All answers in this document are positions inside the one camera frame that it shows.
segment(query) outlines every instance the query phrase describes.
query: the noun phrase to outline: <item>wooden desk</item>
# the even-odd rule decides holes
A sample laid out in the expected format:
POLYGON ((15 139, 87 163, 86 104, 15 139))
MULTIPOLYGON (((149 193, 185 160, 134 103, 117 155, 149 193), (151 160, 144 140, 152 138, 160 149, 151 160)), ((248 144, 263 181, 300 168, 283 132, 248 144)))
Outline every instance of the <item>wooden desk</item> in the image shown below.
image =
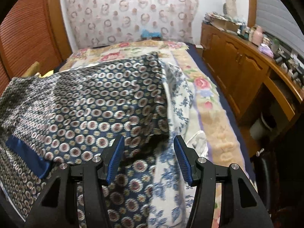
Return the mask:
POLYGON ((257 46, 202 24, 203 60, 226 96, 237 122, 250 126, 276 100, 286 116, 279 136, 293 126, 303 110, 304 92, 257 46))

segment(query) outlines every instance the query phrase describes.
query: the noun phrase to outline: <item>blue gripper pad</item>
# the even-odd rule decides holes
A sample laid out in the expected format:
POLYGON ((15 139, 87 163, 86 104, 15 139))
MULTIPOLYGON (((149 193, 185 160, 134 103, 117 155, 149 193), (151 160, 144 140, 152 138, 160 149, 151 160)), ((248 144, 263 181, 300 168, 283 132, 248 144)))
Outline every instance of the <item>blue gripper pad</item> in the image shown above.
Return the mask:
POLYGON ((116 136, 112 146, 105 148, 100 155, 100 157, 103 159, 103 175, 106 176, 106 182, 103 181, 103 185, 108 186, 115 179, 121 158, 124 153, 124 147, 125 138, 122 135, 118 135, 116 136))
POLYGON ((185 144, 183 138, 177 135, 174 140, 174 151, 177 157, 177 161, 180 167, 180 171, 183 175, 184 181, 188 183, 189 186, 196 186, 196 159, 198 155, 194 149, 188 148, 185 144))

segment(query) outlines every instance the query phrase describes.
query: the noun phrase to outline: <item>wooden wardrobe panel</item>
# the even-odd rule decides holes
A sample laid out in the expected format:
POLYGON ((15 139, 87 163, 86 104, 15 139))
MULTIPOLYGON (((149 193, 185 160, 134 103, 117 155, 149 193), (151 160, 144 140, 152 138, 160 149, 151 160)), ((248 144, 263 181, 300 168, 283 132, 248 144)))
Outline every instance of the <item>wooden wardrobe panel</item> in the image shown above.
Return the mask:
POLYGON ((66 60, 72 54, 72 50, 63 23, 60 0, 47 0, 47 7, 57 48, 62 59, 66 60))
POLYGON ((0 60, 0 96, 2 95, 9 82, 10 79, 2 65, 2 61, 0 60))
POLYGON ((0 25, 0 54, 10 77, 21 76, 35 61, 41 74, 61 62, 46 0, 18 0, 0 25))

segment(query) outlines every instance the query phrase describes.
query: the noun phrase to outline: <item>blue fabric strip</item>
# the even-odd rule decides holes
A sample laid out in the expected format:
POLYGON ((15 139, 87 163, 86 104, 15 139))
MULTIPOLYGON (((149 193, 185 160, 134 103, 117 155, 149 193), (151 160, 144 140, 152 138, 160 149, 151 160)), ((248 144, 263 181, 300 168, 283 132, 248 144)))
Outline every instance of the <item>blue fabric strip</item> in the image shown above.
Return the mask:
POLYGON ((27 167, 39 178, 47 176, 51 162, 41 158, 33 149, 22 140, 10 135, 6 141, 7 147, 18 154, 26 163, 27 167))

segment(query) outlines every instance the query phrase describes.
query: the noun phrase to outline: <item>metal screw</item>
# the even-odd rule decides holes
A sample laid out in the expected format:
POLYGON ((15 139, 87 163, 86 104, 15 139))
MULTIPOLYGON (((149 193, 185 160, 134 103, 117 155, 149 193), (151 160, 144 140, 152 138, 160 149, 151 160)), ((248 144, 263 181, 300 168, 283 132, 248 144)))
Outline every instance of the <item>metal screw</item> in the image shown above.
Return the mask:
POLYGON ((240 167, 238 164, 233 163, 233 164, 231 164, 231 168, 237 170, 240 167))
POLYGON ((197 161, 200 162, 200 163, 202 163, 202 164, 207 162, 207 160, 205 158, 203 158, 203 157, 199 157, 197 159, 197 161))
POLYGON ((59 167, 60 169, 64 170, 65 168, 67 168, 67 163, 62 163, 59 167))
POLYGON ((92 160, 93 160, 94 163, 97 163, 101 160, 101 157, 95 156, 95 157, 92 158, 92 160))

